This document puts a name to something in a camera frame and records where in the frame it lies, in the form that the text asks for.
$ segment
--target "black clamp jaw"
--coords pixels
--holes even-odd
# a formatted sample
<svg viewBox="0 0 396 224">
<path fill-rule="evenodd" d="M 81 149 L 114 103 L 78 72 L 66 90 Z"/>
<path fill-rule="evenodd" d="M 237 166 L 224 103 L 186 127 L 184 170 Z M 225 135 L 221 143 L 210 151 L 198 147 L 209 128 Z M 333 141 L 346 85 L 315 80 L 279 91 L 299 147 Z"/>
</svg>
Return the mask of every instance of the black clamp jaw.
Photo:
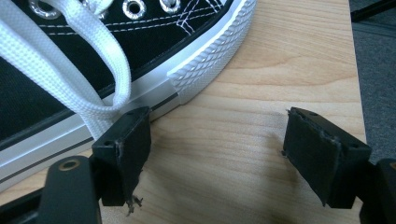
<svg viewBox="0 0 396 224">
<path fill-rule="evenodd" d="M 104 206 L 141 201 L 133 195 L 150 151 L 149 109 L 121 117 L 93 146 L 90 158 L 69 157 L 49 168 L 46 186 L 0 207 L 0 223 L 101 223 Z M 322 116 L 293 107 L 284 155 L 323 205 L 351 208 L 363 201 L 363 224 L 396 223 L 396 160 L 377 165 L 371 148 Z"/>
<path fill-rule="evenodd" d="M 283 148 L 323 205 L 352 208 L 359 197 L 361 223 L 396 223 L 396 160 L 372 165 L 370 147 L 322 116 L 295 107 Z"/>
<path fill-rule="evenodd" d="M 92 145 L 89 158 L 73 156 L 49 168 L 46 185 L 0 207 L 0 223 L 102 223 L 104 206 L 141 206 L 133 195 L 149 157 L 148 107 L 124 114 Z"/>
</svg>

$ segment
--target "black canvas sneaker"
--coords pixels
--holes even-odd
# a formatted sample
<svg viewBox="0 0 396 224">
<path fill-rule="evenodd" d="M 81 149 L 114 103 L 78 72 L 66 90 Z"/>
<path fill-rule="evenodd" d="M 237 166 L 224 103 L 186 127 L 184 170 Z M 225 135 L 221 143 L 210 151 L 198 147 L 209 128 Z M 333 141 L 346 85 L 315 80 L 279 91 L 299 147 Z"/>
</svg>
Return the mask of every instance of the black canvas sneaker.
<svg viewBox="0 0 396 224">
<path fill-rule="evenodd" d="M 115 81 L 110 70 L 62 13 L 37 0 L 13 3 L 104 102 L 111 102 Z M 83 4 L 92 7 L 88 0 Z M 121 113 L 148 105 L 150 118 L 156 119 L 186 104 L 233 57 L 255 5 L 256 0 L 115 0 L 96 13 L 131 69 L 131 96 Z M 91 147 L 92 136 L 81 117 L 3 58 L 0 76 L 0 190 Z"/>
</svg>

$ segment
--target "wood grain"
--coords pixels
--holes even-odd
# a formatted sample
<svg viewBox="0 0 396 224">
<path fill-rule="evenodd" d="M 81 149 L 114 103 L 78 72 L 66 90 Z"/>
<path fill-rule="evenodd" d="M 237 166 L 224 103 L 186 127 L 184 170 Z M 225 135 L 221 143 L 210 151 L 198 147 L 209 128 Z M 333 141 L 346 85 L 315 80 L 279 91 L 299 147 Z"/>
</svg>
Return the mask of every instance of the wood grain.
<svg viewBox="0 0 396 224">
<path fill-rule="evenodd" d="M 152 123 L 135 191 L 143 207 L 102 207 L 105 223 L 359 223 L 322 207 L 280 155 L 291 106 L 316 111 L 365 141 L 347 0 L 259 0 L 226 69 L 197 97 Z M 0 194 L 43 185 L 40 172 Z"/>
</svg>

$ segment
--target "white shoelace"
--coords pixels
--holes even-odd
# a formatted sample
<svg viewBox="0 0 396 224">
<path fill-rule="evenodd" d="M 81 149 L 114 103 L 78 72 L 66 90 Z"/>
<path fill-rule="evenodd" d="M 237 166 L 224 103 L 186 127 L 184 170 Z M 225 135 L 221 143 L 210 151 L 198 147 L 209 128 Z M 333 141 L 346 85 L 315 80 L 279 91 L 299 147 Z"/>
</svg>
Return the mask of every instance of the white shoelace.
<svg viewBox="0 0 396 224">
<path fill-rule="evenodd" d="M 10 0 L 0 1 L 0 56 L 79 114 L 96 140 L 112 125 L 112 119 L 131 94 L 131 74 L 125 54 L 115 37 L 93 14 L 106 10 L 112 0 L 90 0 L 90 9 L 78 0 L 43 2 L 60 10 L 69 26 L 105 62 L 116 83 L 113 105 L 103 103 L 61 50 Z"/>
</svg>

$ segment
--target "textured rubber sole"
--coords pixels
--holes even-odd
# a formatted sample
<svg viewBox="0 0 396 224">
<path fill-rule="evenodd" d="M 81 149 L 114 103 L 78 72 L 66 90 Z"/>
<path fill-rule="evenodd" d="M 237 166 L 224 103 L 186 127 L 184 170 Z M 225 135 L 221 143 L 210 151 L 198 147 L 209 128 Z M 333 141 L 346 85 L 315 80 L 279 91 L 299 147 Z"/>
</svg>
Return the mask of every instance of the textured rubber sole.
<svg viewBox="0 0 396 224">
<path fill-rule="evenodd" d="M 233 0 L 229 12 L 172 58 L 132 83 L 131 103 L 121 112 L 148 105 L 156 119 L 186 104 L 233 57 L 250 25 L 256 0 Z M 110 95 L 105 101 L 111 102 Z M 89 149 L 91 135 L 73 115 L 0 153 L 0 191 L 54 162 Z"/>
<path fill-rule="evenodd" d="M 206 87 L 231 60 L 248 32 L 255 1 L 242 1 L 229 24 L 201 50 L 171 71 L 168 77 L 186 104 Z"/>
</svg>

